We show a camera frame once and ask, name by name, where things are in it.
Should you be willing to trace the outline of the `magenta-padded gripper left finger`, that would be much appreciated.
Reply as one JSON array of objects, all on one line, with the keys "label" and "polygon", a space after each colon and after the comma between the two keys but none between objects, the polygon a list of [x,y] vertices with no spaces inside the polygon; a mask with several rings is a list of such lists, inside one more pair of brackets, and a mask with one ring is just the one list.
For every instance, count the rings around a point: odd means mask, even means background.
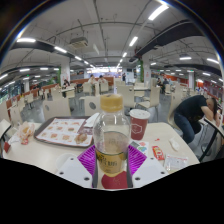
[{"label": "magenta-padded gripper left finger", "polygon": [[98,167],[95,146],[92,145],[80,155],[62,154],[56,160],[56,175],[84,188],[98,185]]}]

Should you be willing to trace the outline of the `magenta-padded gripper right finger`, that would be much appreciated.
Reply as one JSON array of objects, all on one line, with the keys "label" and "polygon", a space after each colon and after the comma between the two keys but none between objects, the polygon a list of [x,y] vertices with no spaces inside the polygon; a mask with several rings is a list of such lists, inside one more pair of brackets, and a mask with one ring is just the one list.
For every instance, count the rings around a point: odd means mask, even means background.
[{"label": "magenta-padded gripper right finger", "polygon": [[127,185],[140,188],[168,175],[155,157],[147,157],[133,146],[128,146]]}]

